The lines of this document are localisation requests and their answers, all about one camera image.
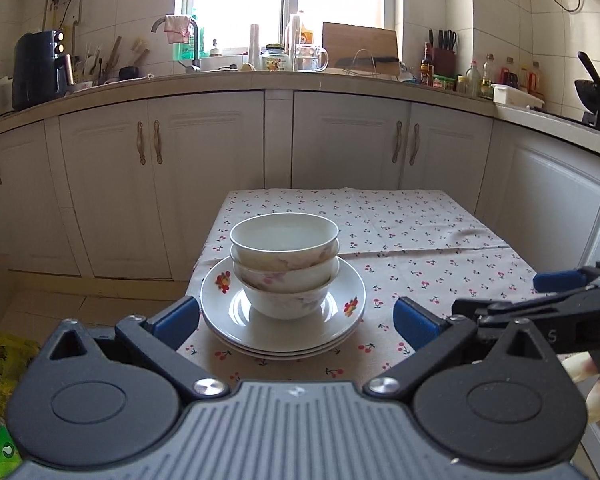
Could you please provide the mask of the white bowl front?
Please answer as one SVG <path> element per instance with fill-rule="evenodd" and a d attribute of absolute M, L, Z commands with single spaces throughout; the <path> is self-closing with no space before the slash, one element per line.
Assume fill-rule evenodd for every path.
<path fill-rule="evenodd" d="M 240 274 L 237 277 L 254 310 L 269 318 L 290 321 L 305 318 L 321 307 L 329 286 L 338 275 L 339 273 L 336 273 L 325 284 L 304 292 L 266 292 L 248 284 Z"/>

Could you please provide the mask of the white bowl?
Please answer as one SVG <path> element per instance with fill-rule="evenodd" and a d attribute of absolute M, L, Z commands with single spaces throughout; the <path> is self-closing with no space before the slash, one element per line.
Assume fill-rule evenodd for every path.
<path fill-rule="evenodd" d="M 230 231 L 233 258 L 253 270 L 316 266 L 339 252 L 339 228 L 317 214 L 279 212 L 237 223 Z"/>
<path fill-rule="evenodd" d="M 230 248 L 233 268 L 236 276 L 252 288 L 276 294 L 293 294 L 306 292 L 327 284 L 339 272 L 339 259 L 332 257 L 324 262 L 298 270 L 257 270 L 244 266 L 238 260 L 235 247 Z"/>
<path fill-rule="evenodd" d="M 266 292 L 248 284 L 240 274 L 237 277 L 254 310 L 269 318 L 290 321 L 305 318 L 321 307 L 329 286 L 338 275 L 339 273 L 336 273 L 325 284 L 304 292 Z"/>

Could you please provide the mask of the white plate with stain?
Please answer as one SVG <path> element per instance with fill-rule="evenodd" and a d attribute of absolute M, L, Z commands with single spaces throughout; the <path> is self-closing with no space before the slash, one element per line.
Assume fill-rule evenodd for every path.
<path fill-rule="evenodd" d="M 353 330 L 349 330 L 347 333 L 343 334 L 342 336 L 339 336 L 339 337 L 337 337 L 337 338 L 333 339 L 332 341 L 325 342 L 324 344 L 329 344 L 330 342 L 336 341 L 336 340 L 338 340 L 338 339 L 340 339 L 340 338 L 349 338 L 349 337 L 351 337 L 351 336 L 352 336 L 352 335 L 353 335 L 355 332 L 356 332 L 356 329 L 354 328 Z M 230 341 L 228 338 L 226 338 L 226 337 L 222 336 L 220 333 L 215 333 L 215 332 L 213 332 L 213 335 L 215 336 L 215 338 L 216 338 L 216 339 L 223 338 L 223 339 L 225 339 L 225 340 L 228 340 L 229 342 L 231 342 L 231 341 Z M 238 346 L 241 346 L 241 347 L 247 348 L 247 349 L 249 349 L 249 350 L 254 350 L 253 348 L 248 348 L 248 347 L 244 346 L 243 344 L 238 344 Z M 274 350 L 254 350 L 254 351 L 257 351 L 257 352 L 290 353 L 290 352 L 300 352 L 300 351 L 306 351 L 306 350 L 310 350 L 310 349 L 314 349 L 314 348 L 316 348 L 316 347 L 309 348 L 309 349 L 304 349 L 304 350 L 296 350 L 296 351 L 274 351 Z"/>

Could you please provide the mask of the white kitchen cabinets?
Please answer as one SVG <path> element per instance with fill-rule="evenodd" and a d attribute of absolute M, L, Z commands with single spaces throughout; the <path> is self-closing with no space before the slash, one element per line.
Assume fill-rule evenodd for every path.
<path fill-rule="evenodd" d="M 219 74 L 85 90 L 0 120 L 0 255 L 111 298 L 188 295 L 233 191 L 440 191 L 533 272 L 600 260 L 600 132 L 370 78 Z"/>

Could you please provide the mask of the kitchen faucet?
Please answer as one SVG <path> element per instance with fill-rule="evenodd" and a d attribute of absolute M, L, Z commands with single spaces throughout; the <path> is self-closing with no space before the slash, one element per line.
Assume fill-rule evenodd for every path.
<path fill-rule="evenodd" d="M 185 65 L 182 60 L 178 60 L 178 64 L 181 64 L 188 74 L 200 72 L 199 27 L 196 18 L 186 14 L 165 15 L 151 25 L 150 31 L 155 34 L 160 26 L 163 27 L 169 44 L 189 48 L 192 62 Z"/>

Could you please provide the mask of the cherry print tablecloth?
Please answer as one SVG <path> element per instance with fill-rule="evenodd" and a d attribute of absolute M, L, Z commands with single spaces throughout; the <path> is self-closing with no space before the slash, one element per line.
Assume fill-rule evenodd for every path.
<path fill-rule="evenodd" d="M 178 349 L 186 359 L 237 385 L 243 379 L 353 380 L 362 384 L 410 356 L 393 328 L 393 305 L 408 297 L 440 318 L 457 298 L 530 299 L 533 270 L 504 240 L 440 191 L 267 190 L 226 196 L 187 292 L 230 253 L 230 229 L 245 218 L 302 211 L 335 221 L 340 255 L 365 284 L 360 327 L 340 346 L 315 358 L 274 362 L 245 356 L 198 325 Z"/>

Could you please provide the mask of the yellow plastic bag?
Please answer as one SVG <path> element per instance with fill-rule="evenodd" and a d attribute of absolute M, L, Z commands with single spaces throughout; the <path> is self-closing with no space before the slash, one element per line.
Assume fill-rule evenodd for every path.
<path fill-rule="evenodd" d="M 21 377 L 40 352 L 40 345 L 31 339 L 0 331 L 0 416 L 18 386 Z"/>

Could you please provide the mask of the black wok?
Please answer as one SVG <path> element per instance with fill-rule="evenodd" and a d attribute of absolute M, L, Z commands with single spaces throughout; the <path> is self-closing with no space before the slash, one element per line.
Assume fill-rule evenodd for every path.
<path fill-rule="evenodd" d="M 579 51 L 577 58 L 591 77 L 591 79 L 576 79 L 574 81 L 577 95 L 586 108 L 582 122 L 600 131 L 600 75 L 585 52 Z"/>

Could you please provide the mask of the green box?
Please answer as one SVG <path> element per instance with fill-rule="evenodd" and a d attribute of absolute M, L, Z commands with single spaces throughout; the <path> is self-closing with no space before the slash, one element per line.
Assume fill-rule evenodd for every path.
<path fill-rule="evenodd" d="M 0 426 L 0 480 L 7 478 L 21 464 L 20 454 L 5 426 Z"/>

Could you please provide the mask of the dark soy sauce bottle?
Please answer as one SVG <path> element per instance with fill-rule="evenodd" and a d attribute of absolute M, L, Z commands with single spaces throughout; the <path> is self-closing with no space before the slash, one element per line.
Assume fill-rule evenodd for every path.
<path fill-rule="evenodd" d="M 431 55 L 431 44 L 426 42 L 424 47 L 424 56 L 419 65 L 419 82 L 423 86 L 432 87 L 434 85 L 434 60 Z"/>

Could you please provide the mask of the floral glass jar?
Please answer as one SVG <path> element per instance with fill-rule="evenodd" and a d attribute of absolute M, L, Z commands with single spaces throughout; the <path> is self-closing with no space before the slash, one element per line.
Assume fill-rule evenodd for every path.
<path fill-rule="evenodd" d="M 291 72 L 292 63 L 281 44 L 267 44 L 261 53 L 260 65 L 266 72 Z"/>

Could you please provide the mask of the wooden cutting board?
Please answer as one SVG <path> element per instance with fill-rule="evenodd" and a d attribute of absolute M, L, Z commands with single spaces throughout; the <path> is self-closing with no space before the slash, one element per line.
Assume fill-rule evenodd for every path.
<path fill-rule="evenodd" d="M 399 76 L 400 58 L 392 29 L 323 23 L 323 48 L 328 67 L 387 76 Z"/>

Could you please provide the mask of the black air fryer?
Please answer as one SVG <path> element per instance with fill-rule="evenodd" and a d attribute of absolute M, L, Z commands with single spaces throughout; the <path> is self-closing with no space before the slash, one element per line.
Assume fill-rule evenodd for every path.
<path fill-rule="evenodd" d="M 60 99 L 74 85 L 71 55 L 61 30 L 27 32 L 16 43 L 12 107 L 26 108 Z"/>

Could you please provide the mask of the glass pitcher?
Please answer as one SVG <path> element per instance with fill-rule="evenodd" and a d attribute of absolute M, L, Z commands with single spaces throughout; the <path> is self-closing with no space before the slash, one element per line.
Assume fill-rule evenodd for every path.
<path fill-rule="evenodd" d="M 294 70 L 296 72 L 324 72 L 328 63 L 328 52 L 322 47 L 315 47 L 310 44 L 297 44 L 294 49 Z"/>

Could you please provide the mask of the pink cloth on faucet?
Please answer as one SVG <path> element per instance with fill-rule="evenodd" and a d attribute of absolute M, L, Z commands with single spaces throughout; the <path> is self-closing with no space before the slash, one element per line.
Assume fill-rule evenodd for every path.
<path fill-rule="evenodd" d="M 190 17 L 188 15 L 167 15 L 164 33 L 168 44 L 188 44 L 190 39 Z"/>

